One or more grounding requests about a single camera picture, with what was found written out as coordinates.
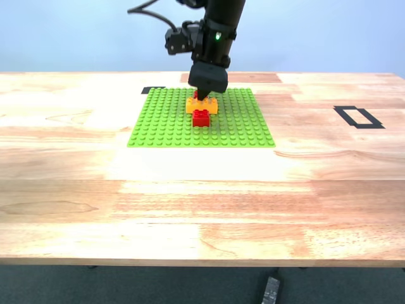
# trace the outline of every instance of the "blue wall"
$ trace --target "blue wall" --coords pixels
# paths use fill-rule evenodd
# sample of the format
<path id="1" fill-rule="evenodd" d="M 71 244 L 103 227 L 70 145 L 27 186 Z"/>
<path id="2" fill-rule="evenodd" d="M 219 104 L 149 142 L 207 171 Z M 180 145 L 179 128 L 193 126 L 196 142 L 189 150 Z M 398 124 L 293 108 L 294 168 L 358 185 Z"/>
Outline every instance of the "blue wall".
<path id="1" fill-rule="evenodd" d="M 0 71 L 188 70 L 167 25 L 127 15 L 143 0 L 21 0 L 0 6 Z M 247 0 L 230 70 L 394 72 L 405 77 L 404 0 Z M 174 0 L 151 10 L 198 20 Z"/>

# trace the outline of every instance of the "black tape rectangle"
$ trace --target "black tape rectangle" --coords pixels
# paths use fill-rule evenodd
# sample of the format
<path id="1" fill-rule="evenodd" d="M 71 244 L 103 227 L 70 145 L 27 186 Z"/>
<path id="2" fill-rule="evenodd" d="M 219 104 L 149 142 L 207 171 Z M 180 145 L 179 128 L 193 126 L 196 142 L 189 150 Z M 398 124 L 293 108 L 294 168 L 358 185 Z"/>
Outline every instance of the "black tape rectangle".
<path id="1" fill-rule="evenodd" d="M 385 127 L 382 125 L 382 122 L 368 113 L 366 109 L 358 109 L 355 106 L 334 106 L 333 109 L 340 115 L 340 117 L 345 120 L 345 122 L 347 122 L 349 125 L 352 125 L 353 127 L 356 127 L 357 129 L 385 129 Z M 349 116 L 349 114 L 345 112 L 345 110 L 358 110 L 371 123 L 357 123 L 354 121 L 353 118 Z"/>
<path id="2" fill-rule="evenodd" d="M 151 89 L 164 89 L 165 87 L 144 87 L 141 94 L 149 94 Z"/>

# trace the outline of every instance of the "black cable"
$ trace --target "black cable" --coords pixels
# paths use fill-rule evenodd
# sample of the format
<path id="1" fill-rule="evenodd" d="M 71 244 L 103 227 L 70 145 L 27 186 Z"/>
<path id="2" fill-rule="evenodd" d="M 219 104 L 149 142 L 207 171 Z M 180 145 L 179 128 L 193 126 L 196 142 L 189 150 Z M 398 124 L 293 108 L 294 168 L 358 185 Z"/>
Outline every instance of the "black cable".
<path id="1" fill-rule="evenodd" d="M 158 1 L 158 0 L 150 0 L 150 1 L 147 1 L 147 2 L 145 2 L 144 4 L 141 4 L 141 5 L 138 5 L 138 6 L 134 7 L 134 8 L 128 9 L 127 13 L 128 13 L 128 14 L 143 14 L 143 15 L 148 15 L 148 16 L 155 17 L 155 18 L 157 18 L 157 19 L 159 19 L 159 20 L 161 20 L 161 21 L 163 21 L 163 22 L 166 22 L 166 23 L 171 27 L 171 29 L 173 29 L 174 32 L 177 32 L 177 28 L 176 28 L 176 26 L 174 25 L 174 23 L 171 22 L 171 21 L 170 21 L 169 19 L 167 19 L 166 17 L 164 17 L 164 16 L 162 16 L 162 15 L 159 15 L 159 14 L 157 14 L 157 13 L 154 13 L 154 12 L 152 12 L 152 11 L 144 11 L 144 8 L 146 8 L 146 7 L 148 7 L 149 5 L 155 3 L 156 1 Z"/>

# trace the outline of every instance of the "yellow lego brick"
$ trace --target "yellow lego brick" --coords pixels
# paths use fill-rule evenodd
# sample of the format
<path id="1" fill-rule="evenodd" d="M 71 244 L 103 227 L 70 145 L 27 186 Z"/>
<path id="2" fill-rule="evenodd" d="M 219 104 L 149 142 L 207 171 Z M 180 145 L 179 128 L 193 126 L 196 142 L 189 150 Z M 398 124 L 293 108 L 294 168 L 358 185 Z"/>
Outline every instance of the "yellow lego brick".
<path id="1" fill-rule="evenodd" d="M 185 103 L 185 112 L 192 114 L 194 110 L 208 110 L 209 114 L 218 114 L 218 102 L 216 98 L 198 100 L 197 98 L 189 97 Z"/>

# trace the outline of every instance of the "red lego brick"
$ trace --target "red lego brick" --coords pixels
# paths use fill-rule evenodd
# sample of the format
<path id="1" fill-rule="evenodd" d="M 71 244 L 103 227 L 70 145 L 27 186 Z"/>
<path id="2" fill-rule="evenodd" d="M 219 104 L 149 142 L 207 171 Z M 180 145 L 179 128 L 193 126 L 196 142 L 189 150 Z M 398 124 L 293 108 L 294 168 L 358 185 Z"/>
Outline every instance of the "red lego brick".
<path id="1" fill-rule="evenodd" d="M 193 127 L 209 127 L 209 112 L 207 110 L 194 110 L 192 112 Z"/>

